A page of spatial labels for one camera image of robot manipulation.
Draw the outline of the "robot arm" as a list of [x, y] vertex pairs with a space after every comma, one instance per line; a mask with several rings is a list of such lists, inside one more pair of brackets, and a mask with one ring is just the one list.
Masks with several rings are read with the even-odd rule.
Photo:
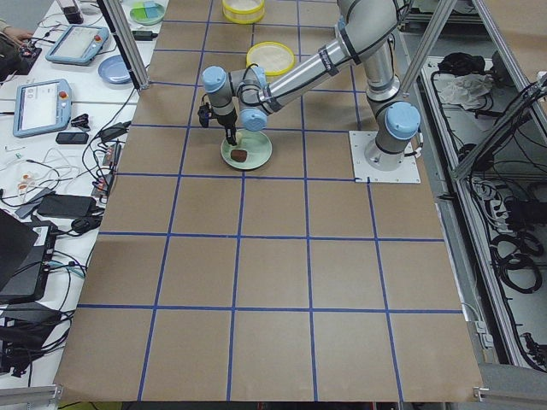
[[203, 128], [211, 120], [225, 130], [229, 144], [243, 127], [261, 131], [268, 116], [351, 67], [359, 67], [367, 83], [367, 99], [374, 114], [394, 103], [401, 83], [394, 68], [389, 38], [412, 9], [410, 1], [338, 1], [334, 37], [308, 59], [269, 82], [265, 69], [252, 62], [227, 72], [204, 69], [204, 94], [197, 112]]

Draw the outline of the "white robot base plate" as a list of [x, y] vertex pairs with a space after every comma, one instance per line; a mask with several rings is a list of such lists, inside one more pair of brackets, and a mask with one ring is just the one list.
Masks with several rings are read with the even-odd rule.
[[420, 184], [412, 143], [407, 143], [403, 153], [391, 155], [376, 146], [376, 136], [374, 131], [349, 132], [354, 180], [371, 184]]

